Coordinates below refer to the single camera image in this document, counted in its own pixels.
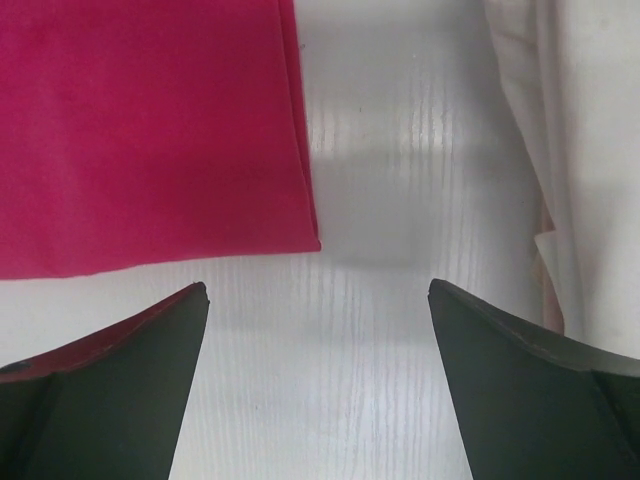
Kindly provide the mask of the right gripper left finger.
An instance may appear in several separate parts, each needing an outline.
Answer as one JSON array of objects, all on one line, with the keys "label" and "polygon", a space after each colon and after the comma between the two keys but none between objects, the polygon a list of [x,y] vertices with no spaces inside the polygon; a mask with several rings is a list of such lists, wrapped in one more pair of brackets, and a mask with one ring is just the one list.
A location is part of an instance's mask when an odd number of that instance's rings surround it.
[{"label": "right gripper left finger", "polygon": [[2,478],[168,478],[207,316],[198,282],[3,366]]}]

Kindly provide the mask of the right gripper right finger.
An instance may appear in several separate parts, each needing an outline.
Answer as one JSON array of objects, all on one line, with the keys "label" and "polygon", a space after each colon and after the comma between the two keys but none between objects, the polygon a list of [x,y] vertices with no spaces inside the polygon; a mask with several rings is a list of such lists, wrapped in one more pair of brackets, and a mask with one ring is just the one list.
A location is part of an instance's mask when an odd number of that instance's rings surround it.
[{"label": "right gripper right finger", "polygon": [[638,360],[444,280],[431,282],[428,301],[474,478],[638,478]]}]

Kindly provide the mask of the magenta t shirt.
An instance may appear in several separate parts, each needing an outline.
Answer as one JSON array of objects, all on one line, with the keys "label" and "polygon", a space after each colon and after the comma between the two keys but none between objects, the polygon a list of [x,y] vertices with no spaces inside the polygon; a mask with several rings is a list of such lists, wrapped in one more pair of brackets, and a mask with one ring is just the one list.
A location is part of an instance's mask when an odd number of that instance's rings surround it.
[{"label": "magenta t shirt", "polygon": [[290,1],[5,1],[1,276],[316,252]]}]

